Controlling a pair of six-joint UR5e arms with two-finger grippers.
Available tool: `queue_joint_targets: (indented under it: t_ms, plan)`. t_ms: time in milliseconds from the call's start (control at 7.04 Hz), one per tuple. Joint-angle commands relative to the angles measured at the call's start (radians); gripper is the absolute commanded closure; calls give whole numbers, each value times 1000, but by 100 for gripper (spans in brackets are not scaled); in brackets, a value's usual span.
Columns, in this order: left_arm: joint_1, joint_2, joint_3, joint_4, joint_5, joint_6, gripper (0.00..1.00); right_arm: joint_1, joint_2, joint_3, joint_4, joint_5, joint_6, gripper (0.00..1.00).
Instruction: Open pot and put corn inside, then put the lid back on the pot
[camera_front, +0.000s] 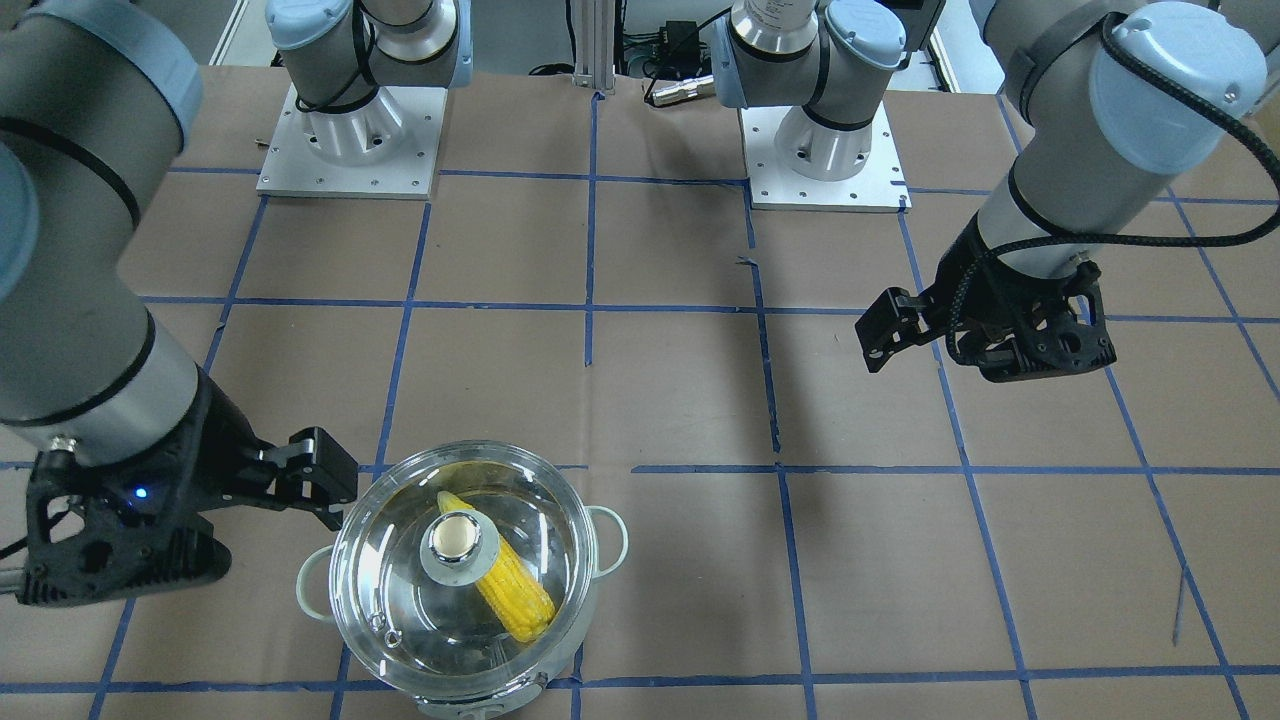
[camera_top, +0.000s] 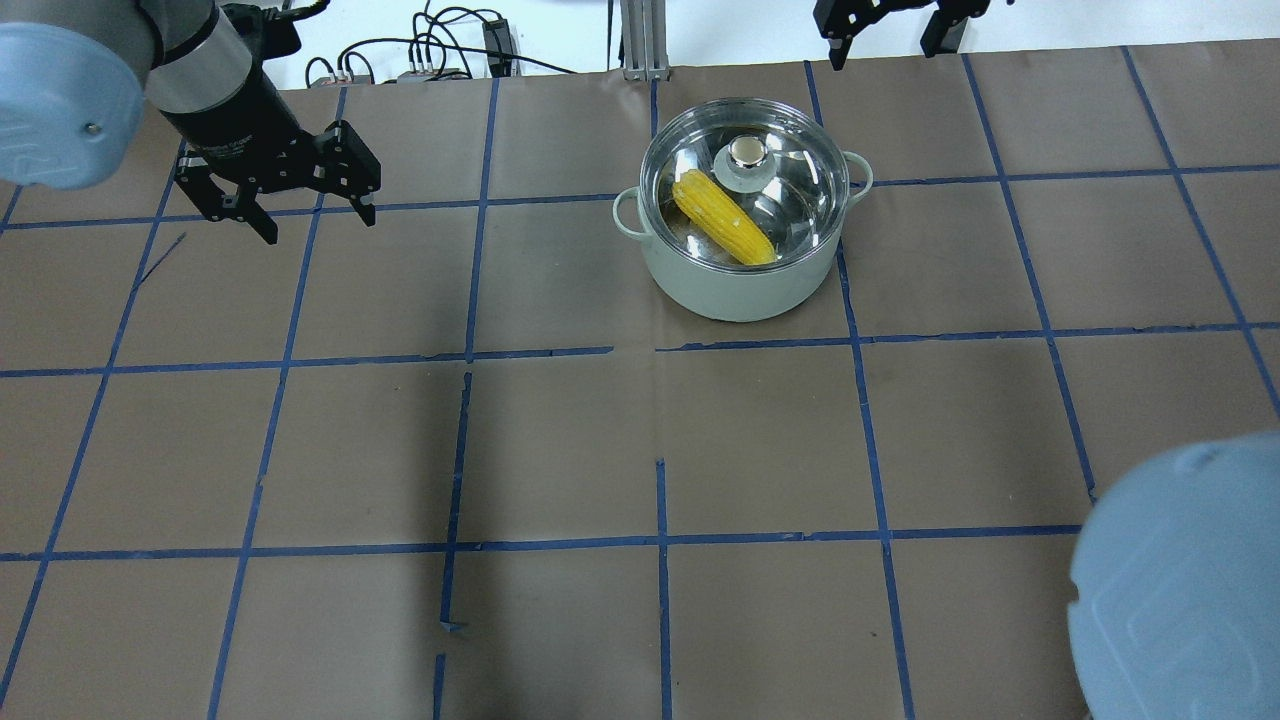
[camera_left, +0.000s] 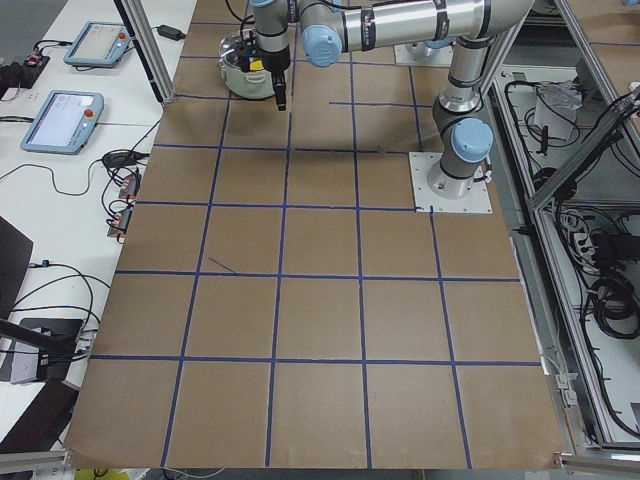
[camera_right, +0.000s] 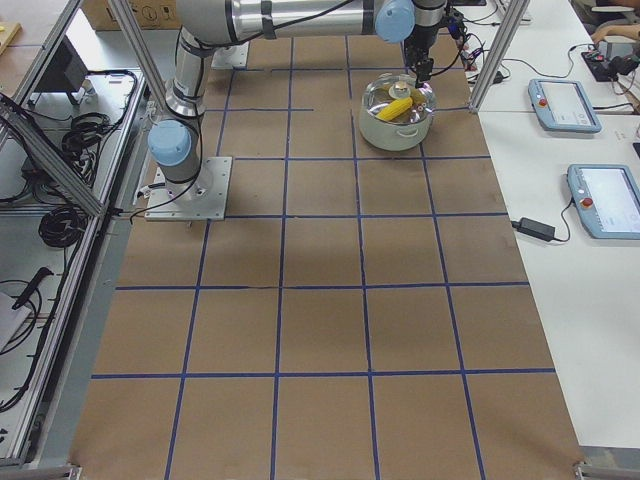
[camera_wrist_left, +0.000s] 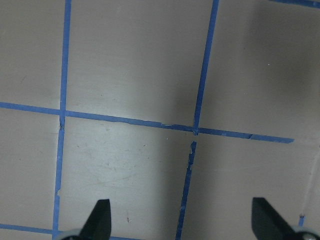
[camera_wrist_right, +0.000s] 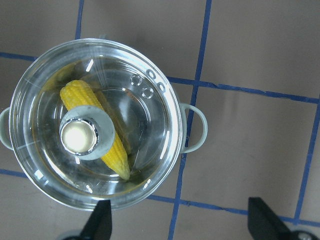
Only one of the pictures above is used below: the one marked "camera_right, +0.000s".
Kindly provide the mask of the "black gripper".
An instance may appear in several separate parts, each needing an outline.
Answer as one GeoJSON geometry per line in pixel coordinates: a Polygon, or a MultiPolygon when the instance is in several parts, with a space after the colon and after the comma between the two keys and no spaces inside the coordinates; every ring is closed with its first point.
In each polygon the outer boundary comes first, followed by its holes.
{"type": "Polygon", "coordinates": [[[403,42],[405,66],[413,75],[415,88],[422,88],[423,83],[431,79],[434,59],[430,56],[430,49],[437,35],[437,27],[414,27],[403,42]]]}

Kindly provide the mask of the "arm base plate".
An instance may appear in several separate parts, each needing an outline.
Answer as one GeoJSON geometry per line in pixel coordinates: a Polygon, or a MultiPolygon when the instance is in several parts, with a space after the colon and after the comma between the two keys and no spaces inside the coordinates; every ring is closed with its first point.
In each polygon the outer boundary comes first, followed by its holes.
{"type": "Polygon", "coordinates": [[[227,195],[231,178],[231,157],[208,157],[204,160],[200,176],[188,191],[187,186],[165,181],[160,167],[156,168],[156,182],[164,186],[153,189],[148,199],[144,217],[148,221],[200,221],[225,219],[227,195]]]}

